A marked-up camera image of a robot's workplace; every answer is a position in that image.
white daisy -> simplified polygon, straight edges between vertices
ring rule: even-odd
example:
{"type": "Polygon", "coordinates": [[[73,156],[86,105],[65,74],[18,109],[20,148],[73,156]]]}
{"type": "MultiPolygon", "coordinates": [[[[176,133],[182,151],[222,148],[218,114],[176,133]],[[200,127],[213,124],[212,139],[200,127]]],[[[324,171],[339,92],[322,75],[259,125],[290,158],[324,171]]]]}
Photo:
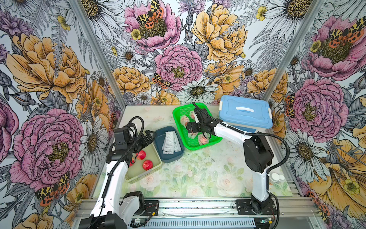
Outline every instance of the white daisy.
{"type": "Polygon", "coordinates": [[[38,5],[32,0],[4,0],[4,4],[7,8],[11,9],[13,13],[20,14],[21,16],[33,16],[37,12],[38,5]]]}
{"type": "Polygon", "coordinates": [[[313,146],[314,138],[308,136],[306,132],[301,132],[301,130],[298,130],[297,133],[290,130],[286,133],[285,139],[290,147],[288,161],[294,164],[296,175],[301,176],[309,183],[313,182],[314,179],[319,181],[314,174],[313,169],[315,169],[318,176],[326,181],[330,172],[319,158],[325,158],[328,154],[322,148],[313,146]]]}
{"type": "Polygon", "coordinates": [[[107,129],[102,126],[102,119],[98,116],[95,119],[94,126],[91,121],[86,122],[86,135],[80,139],[79,160],[83,159],[83,172],[85,174],[98,173],[104,158],[104,148],[108,140],[107,129]]]}
{"type": "Polygon", "coordinates": [[[298,30],[312,0],[269,0],[264,17],[270,19],[264,30],[272,30],[270,36],[284,36],[291,40],[298,30]]]}
{"type": "Polygon", "coordinates": [[[355,19],[361,19],[366,16],[366,1],[365,0],[336,0],[333,5],[336,8],[333,15],[342,15],[342,21],[348,18],[348,22],[355,19]]]}
{"type": "Polygon", "coordinates": [[[191,83],[187,83],[187,85],[182,86],[183,90],[178,92],[176,95],[179,98],[181,103],[192,103],[192,102],[200,102],[200,103],[209,103],[212,102],[215,98],[215,92],[217,91],[217,84],[207,85],[208,79],[203,79],[201,82],[192,81],[191,83]]]}
{"type": "Polygon", "coordinates": [[[141,92],[137,94],[136,100],[142,104],[150,104],[151,95],[149,95],[147,92],[141,92]]]}
{"type": "Polygon", "coordinates": [[[288,65],[288,68],[295,69],[296,66],[300,63],[301,59],[302,59],[302,53],[300,51],[296,51],[295,55],[290,61],[290,64],[288,65]]]}
{"type": "Polygon", "coordinates": [[[144,5],[144,6],[147,6],[148,3],[149,3],[149,0],[124,0],[124,4],[129,7],[129,6],[132,6],[132,5],[136,5],[138,8],[140,8],[141,6],[141,3],[144,5]]]}
{"type": "MultiPolygon", "coordinates": [[[[60,8],[61,16],[66,18],[66,24],[75,25],[75,31],[80,37],[82,35],[81,27],[71,8],[70,1],[74,0],[56,0],[55,2],[60,8]]],[[[119,24],[123,21],[123,1],[81,0],[81,3],[100,40],[117,38],[115,30],[122,29],[119,24]]]]}
{"type": "Polygon", "coordinates": [[[127,46],[119,49],[118,58],[125,64],[132,64],[136,60],[134,48],[127,46]]]}
{"type": "Polygon", "coordinates": [[[243,75],[244,77],[250,77],[257,74],[259,71],[259,68],[256,64],[246,64],[243,68],[243,75]]]}

pink peony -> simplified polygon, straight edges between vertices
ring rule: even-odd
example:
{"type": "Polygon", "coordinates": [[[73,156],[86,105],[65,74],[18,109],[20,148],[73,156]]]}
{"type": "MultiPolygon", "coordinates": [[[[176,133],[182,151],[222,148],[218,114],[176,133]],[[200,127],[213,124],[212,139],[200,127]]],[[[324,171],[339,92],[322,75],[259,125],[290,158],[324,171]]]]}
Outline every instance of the pink peony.
{"type": "Polygon", "coordinates": [[[19,121],[14,111],[0,101],[0,163],[8,155],[11,147],[11,136],[19,127],[19,121]]]}
{"type": "Polygon", "coordinates": [[[180,91],[182,86],[193,80],[198,81],[202,76],[201,57],[183,45],[169,46],[163,54],[155,57],[155,62],[156,73],[172,83],[175,91],[180,91]]]}
{"type": "MultiPolygon", "coordinates": [[[[165,6],[162,0],[160,0],[159,2],[160,7],[163,8],[164,10],[163,22],[160,22],[161,24],[163,24],[161,25],[161,27],[166,26],[166,31],[163,33],[164,35],[161,36],[160,34],[152,37],[148,36],[146,38],[145,37],[141,38],[139,37],[140,39],[136,38],[138,39],[136,40],[136,42],[138,43],[139,47],[147,52],[153,52],[156,49],[163,49],[168,47],[168,45],[170,44],[175,44],[178,42],[180,36],[180,29],[182,27],[180,17],[179,16],[175,17],[175,14],[172,12],[172,9],[170,8],[169,4],[165,6]]],[[[149,10],[150,10],[150,3],[147,6],[141,5],[140,8],[138,8],[136,5],[134,5],[133,8],[126,7],[124,11],[124,17],[126,19],[125,24],[127,24],[127,26],[125,26],[126,31],[130,33],[134,31],[134,29],[135,31],[140,30],[140,24],[136,18],[142,14],[147,14],[149,10]]]]}
{"type": "Polygon", "coordinates": [[[366,64],[366,35],[363,35],[355,43],[342,43],[336,48],[331,48],[329,31],[339,29],[344,31],[350,28],[356,20],[342,21],[341,17],[331,16],[323,26],[318,29],[318,34],[312,38],[310,56],[307,66],[311,72],[316,72],[322,77],[332,77],[334,80],[345,80],[358,72],[366,64]]]}
{"type": "Polygon", "coordinates": [[[291,128],[312,135],[318,143],[331,140],[346,124],[348,108],[343,103],[343,96],[339,84],[330,79],[305,80],[295,93],[295,117],[290,118],[291,128]]]}
{"type": "Polygon", "coordinates": [[[30,118],[14,138],[17,161],[11,165],[10,180],[36,191],[57,183],[67,172],[74,178],[82,164],[78,157],[83,134],[75,116],[62,109],[30,118]]]}

floral tabletop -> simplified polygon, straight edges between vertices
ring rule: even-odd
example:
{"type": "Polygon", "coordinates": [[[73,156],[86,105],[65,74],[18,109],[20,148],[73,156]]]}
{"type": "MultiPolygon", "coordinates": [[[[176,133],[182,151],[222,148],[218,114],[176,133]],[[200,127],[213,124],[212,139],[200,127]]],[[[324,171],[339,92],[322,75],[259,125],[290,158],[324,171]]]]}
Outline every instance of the floral tabletop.
{"type": "MultiPolygon", "coordinates": [[[[125,125],[133,116],[144,119],[145,130],[157,130],[165,126],[174,126],[172,112],[177,106],[127,106],[121,124],[125,125]]],[[[208,105],[214,117],[218,106],[208,105]]],[[[274,172],[283,174],[280,168],[274,172]]],[[[99,196],[104,172],[99,178],[94,198],[99,196]]],[[[128,192],[142,191],[145,197],[219,197],[250,196],[253,189],[251,170],[245,163],[243,149],[223,139],[214,146],[196,151],[184,150],[177,161],[163,163],[162,169],[130,184],[122,186],[122,195],[128,192]]],[[[276,196],[292,196],[287,182],[270,185],[276,196]]]]}

flower illustration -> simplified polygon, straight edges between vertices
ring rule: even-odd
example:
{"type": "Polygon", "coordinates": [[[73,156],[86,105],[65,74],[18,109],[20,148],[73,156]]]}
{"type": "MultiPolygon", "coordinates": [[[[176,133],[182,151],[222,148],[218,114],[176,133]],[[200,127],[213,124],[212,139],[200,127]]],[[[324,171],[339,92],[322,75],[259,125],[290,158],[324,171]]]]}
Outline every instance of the flower illustration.
{"type": "Polygon", "coordinates": [[[102,125],[108,130],[110,119],[108,99],[103,91],[102,86],[98,85],[96,80],[93,80],[87,91],[83,91],[80,94],[75,104],[75,110],[78,113],[77,117],[83,121],[95,122],[97,117],[99,117],[102,125]]]}
{"type": "Polygon", "coordinates": [[[295,69],[296,66],[300,63],[301,59],[302,59],[302,53],[300,51],[296,51],[295,55],[290,61],[290,64],[288,65],[288,68],[295,69]]]}
{"type": "Polygon", "coordinates": [[[266,17],[264,16],[265,12],[268,10],[265,6],[260,6],[257,11],[257,15],[255,16],[259,21],[263,21],[266,17]]]}
{"type": "Polygon", "coordinates": [[[146,51],[153,52],[156,49],[164,49],[170,44],[178,42],[180,37],[180,30],[182,22],[179,16],[175,16],[169,4],[165,5],[162,0],[160,7],[164,11],[162,19],[158,19],[158,23],[152,28],[147,29],[144,25],[141,25],[137,21],[137,17],[142,14],[147,14],[150,10],[150,2],[147,6],[137,7],[134,5],[132,8],[125,8],[124,17],[126,19],[125,30],[128,33],[132,32],[132,38],[137,41],[138,46],[146,51]]]}
{"type": "Polygon", "coordinates": [[[135,50],[132,46],[122,47],[118,52],[118,58],[125,64],[132,64],[135,60],[135,50]]]}
{"type": "Polygon", "coordinates": [[[19,120],[10,106],[0,101],[0,163],[8,155],[11,136],[19,127],[19,120]]]}
{"type": "Polygon", "coordinates": [[[323,163],[330,177],[319,177],[309,186],[325,203],[338,209],[349,205],[348,215],[359,218],[366,212],[366,155],[348,139],[333,139],[328,145],[329,162],[323,163]]]}
{"type": "Polygon", "coordinates": [[[187,187],[187,197],[203,197],[205,193],[198,185],[191,185],[187,187]]]}
{"type": "Polygon", "coordinates": [[[33,213],[13,229],[53,229],[53,216],[33,213]]]}
{"type": "Polygon", "coordinates": [[[163,54],[155,57],[156,73],[163,80],[172,83],[171,88],[180,91],[182,86],[202,76],[201,57],[183,45],[171,45],[163,54]]]}
{"type": "Polygon", "coordinates": [[[151,95],[147,92],[141,92],[137,94],[136,100],[139,101],[141,104],[150,104],[151,102],[151,95]]]}
{"type": "Polygon", "coordinates": [[[57,16],[57,21],[59,21],[59,23],[61,24],[61,27],[64,29],[64,30],[68,30],[68,31],[70,31],[70,25],[68,25],[67,23],[66,23],[66,19],[63,17],[63,16],[61,16],[61,15],[59,15],[59,16],[57,16]]]}
{"type": "Polygon", "coordinates": [[[154,190],[160,184],[161,178],[159,173],[153,173],[140,180],[141,187],[145,188],[146,191],[154,190]]]}
{"type": "Polygon", "coordinates": [[[291,128],[312,135],[318,143],[331,140],[347,121],[348,107],[343,97],[339,84],[330,79],[305,80],[295,93],[292,105],[295,116],[290,118],[291,128]]]}
{"type": "Polygon", "coordinates": [[[95,119],[94,125],[91,122],[86,122],[86,135],[80,139],[80,155],[79,160],[83,160],[84,173],[98,173],[99,166],[102,166],[104,159],[104,148],[108,142],[107,129],[102,126],[102,119],[98,116],[95,119]]]}
{"type": "Polygon", "coordinates": [[[366,56],[361,50],[366,48],[366,36],[361,36],[354,43],[342,42],[337,47],[330,47],[329,31],[334,29],[344,30],[350,28],[356,20],[342,21],[341,17],[331,16],[312,37],[313,45],[310,47],[310,56],[307,66],[311,72],[316,72],[322,77],[332,77],[334,80],[345,80],[358,72],[366,65],[366,56]]]}
{"type": "MultiPolygon", "coordinates": [[[[249,81],[247,84],[248,87],[248,93],[255,93],[259,94],[260,92],[265,91],[269,83],[272,81],[272,78],[275,75],[277,68],[271,69],[271,70],[264,70],[258,72],[258,74],[254,75],[255,80],[249,81]]],[[[273,94],[272,98],[279,103],[284,96],[287,94],[287,80],[288,80],[288,74],[285,72],[282,75],[282,78],[280,82],[277,84],[273,94]]]]}
{"type": "Polygon", "coordinates": [[[248,31],[245,26],[237,28],[237,16],[229,14],[229,10],[223,5],[213,4],[211,15],[202,11],[197,15],[193,24],[192,33],[199,40],[197,44],[207,44],[209,54],[207,59],[221,60],[230,63],[243,52],[244,42],[247,39],[248,31]],[[235,26],[235,31],[230,34],[225,32],[231,26],[235,26]]]}
{"type": "MultiPolygon", "coordinates": [[[[112,72],[112,75],[122,94],[131,92],[136,96],[140,92],[146,92],[151,89],[149,78],[135,68],[126,66],[116,68],[112,72]]],[[[108,89],[111,94],[114,94],[110,86],[108,89]]]]}
{"type": "MultiPolygon", "coordinates": [[[[60,8],[61,16],[66,18],[66,24],[75,26],[78,37],[82,36],[82,29],[79,21],[71,8],[72,0],[56,0],[60,8]]],[[[105,41],[110,38],[117,38],[115,30],[121,30],[119,24],[123,22],[123,1],[119,0],[83,0],[81,1],[85,12],[91,22],[97,37],[105,41]]]]}
{"type": "Polygon", "coordinates": [[[10,36],[20,36],[22,33],[29,36],[33,34],[33,28],[16,15],[11,16],[7,11],[0,10],[0,30],[6,32],[10,36]]]}
{"type": "Polygon", "coordinates": [[[314,175],[313,167],[318,176],[323,180],[330,176],[330,172],[322,164],[319,158],[327,157],[327,153],[322,149],[314,146],[314,138],[307,135],[306,132],[288,131],[286,141],[290,147],[290,157],[288,161],[294,164],[297,176],[304,177],[307,182],[313,182],[318,178],[314,175]]]}
{"type": "Polygon", "coordinates": [[[22,16],[33,16],[37,13],[38,5],[34,1],[5,0],[4,4],[13,13],[22,16]]]}
{"type": "Polygon", "coordinates": [[[222,5],[224,8],[230,8],[234,0],[213,0],[213,4],[222,5]]]}
{"type": "Polygon", "coordinates": [[[213,78],[211,84],[217,84],[217,91],[215,94],[215,99],[221,98],[223,95],[228,95],[232,93],[235,88],[240,85],[240,77],[242,76],[242,71],[244,65],[239,64],[237,66],[236,62],[232,62],[227,65],[225,62],[219,60],[216,63],[208,64],[204,72],[213,78]]]}
{"type": "Polygon", "coordinates": [[[272,110],[272,122],[272,130],[275,135],[284,138],[286,134],[285,114],[280,111],[275,112],[272,110]]]}
{"type": "Polygon", "coordinates": [[[192,102],[209,103],[215,98],[217,84],[207,85],[208,79],[202,79],[199,83],[192,81],[183,86],[183,90],[176,95],[181,103],[189,104],[192,102]]]}
{"type": "Polygon", "coordinates": [[[151,104],[177,105],[180,104],[180,101],[175,94],[161,90],[160,92],[156,92],[156,98],[152,97],[151,104]]]}
{"type": "Polygon", "coordinates": [[[44,37],[41,41],[36,36],[22,34],[20,39],[13,36],[13,43],[23,52],[24,57],[8,54],[6,66],[14,75],[14,80],[20,84],[20,91],[43,92],[39,97],[41,100],[51,90],[58,91],[66,97],[67,103],[72,103],[78,93],[86,89],[85,69],[71,47],[63,46],[62,61],[56,77],[53,53],[56,44],[51,38],[44,37]]]}
{"type": "Polygon", "coordinates": [[[82,165],[78,157],[83,133],[77,118],[58,108],[25,121],[14,138],[17,160],[11,165],[10,180],[36,191],[57,183],[67,172],[74,178],[82,165]]]}
{"type": "Polygon", "coordinates": [[[219,176],[216,180],[216,187],[220,196],[238,196],[243,189],[243,185],[231,174],[219,176]]]}
{"type": "Polygon", "coordinates": [[[291,40],[299,29],[312,0],[270,0],[264,17],[270,19],[264,30],[271,30],[270,36],[278,33],[285,41],[291,40]]]}
{"type": "Polygon", "coordinates": [[[66,199],[69,201],[64,206],[66,211],[69,211],[69,216],[65,219],[71,226],[74,223],[74,219],[77,211],[81,205],[83,199],[89,199],[92,194],[93,186],[97,181],[96,174],[87,174],[82,176],[75,184],[75,187],[67,193],[66,199]]]}
{"type": "Polygon", "coordinates": [[[199,14],[201,11],[205,10],[205,0],[180,0],[178,4],[180,5],[179,11],[181,13],[190,11],[199,14]]]}

yellow flower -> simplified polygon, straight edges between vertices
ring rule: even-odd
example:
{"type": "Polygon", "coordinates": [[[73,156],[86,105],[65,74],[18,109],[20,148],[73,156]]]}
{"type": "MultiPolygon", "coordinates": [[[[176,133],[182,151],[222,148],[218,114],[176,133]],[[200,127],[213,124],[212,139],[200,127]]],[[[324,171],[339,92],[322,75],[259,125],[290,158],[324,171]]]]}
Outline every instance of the yellow flower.
{"type": "Polygon", "coordinates": [[[156,98],[152,97],[150,104],[179,105],[180,101],[175,94],[161,90],[160,92],[156,92],[156,98]]]}
{"type": "MultiPolygon", "coordinates": [[[[271,69],[271,70],[264,70],[258,72],[258,74],[255,74],[255,80],[249,81],[247,84],[248,92],[249,93],[256,93],[259,94],[262,91],[265,91],[268,88],[268,85],[272,81],[272,78],[275,75],[277,68],[271,69]]],[[[285,72],[282,75],[282,78],[280,82],[277,84],[273,94],[272,98],[279,103],[287,93],[287,80],[288,80],[288,74],[285,72]]]]}
{"type": "Polygon", "coordinates": [[[231,26],[238,26],[237,16],[229,14],[227,8],[213,4],[212,13],[201,11],[193,24],[192,33],[198,37],[197,44],[206,43],[209,49],[207,59],[230,63],[243,52],[248,31],[245,25],[230,33],[224,33],[231,26]]]}
{"type": "Polygon", "coordinates": [[[350,140],[333,139],[328,154],[329,163],[320,158],[330,171],[330,177],[309,183],[319,198],[338,209],[349,205],[348,215],[359,218],[366,212],[366,155],[350,140]]]}
{"type": "MultiPolygon", "coordinates": [[[[124,94],[124,92],[131,92],[136,96],[140,92],[146,92],[151,89],[149,78],[135,68],[129,68],[126,66],[116,68],[112,72],[112,75],[114,76],[122,94],[124,94]]],[[[109,92],[113,94],[110,86],[108,86],[108,89],[109,92]]]]}
{"type": "Polygon", "coordinates": [[[219,60],[216,63],[211,63],[204,69],[207,75],[211,75],[214,80],[211,84],[217,84],[218,90],[215,91],[215,100],[220,99],[223,95],[230,94],[234,87],[238,88],[240,85],[240,76],[244,65],[235,66],[236,62],[229,65],[219,60]]]}
{"type": "Polygon", "coordinates": [[[59,21],[59,23],[61,24],[61,27],[64,30],[70,31],[70,29],[71,29],[70,25],[66,24],[66,19],[63,16],[61,16],[61,15],[57,16],[57,21],[59,21]]]}
{"type": "Polygon", "coordinates": [[[259,19],[259,21],[263,21],[266,17],[264,17],[264,13],[267,12],[267,9],[265,6],[261,6],[258,8],[256,18],[259,19]]]}
{"type": "Polygon", "coordinates": [[[138,29],[133,29],[131,32],[132,39],[134,40],[140,40],[141,39],[141,32],[138,29]]]}
{"type": "Polygon", "coordinates": [[[30,214],[26,220],[16,225],[13,229],[52,229],[53,216],[47,213],[40,216],[38,213],[30,214]]]}
{"type": "Polygon", "coordinates": [[[113,55],[118,56],[118,52],[114,46],[112,46],[113,55]]]}
{"type": "Polygon", "coordinates": [[[95,121],[96,117],[102,119],[102,124],[109,129],[109,107],[108,99],[103,93],[104,89],[98,85],[96,80],[88,86],[87,92],[80,94],[78,102],[75,104],[75,110],[78,113],[77,117],[81,120],[95,121]]]}
{"type": "Polygon", "coordinates": [[[51,38],[44,37],[42,41],[24,33],[13,36],[13,43],[23,55],[8,54],[6,66],[19,83],[21,92],[42,92],[40,99],[48,96],[51,90],[60,92],[66,97],[67,103],[72,103],[78,94],[86,89],[85,69],[71,47],[63,44],[61,64],[58,77],[55,76],[56,63],[54,46],[51,38]]]}
{"type": "Polygon", "coordinates": [[[320,48],[320,46],[321,46],[321,41],[320,40],[314,41],[314,43],[310,47],[310,51],[317,52],[318,48],[320,48]]]}

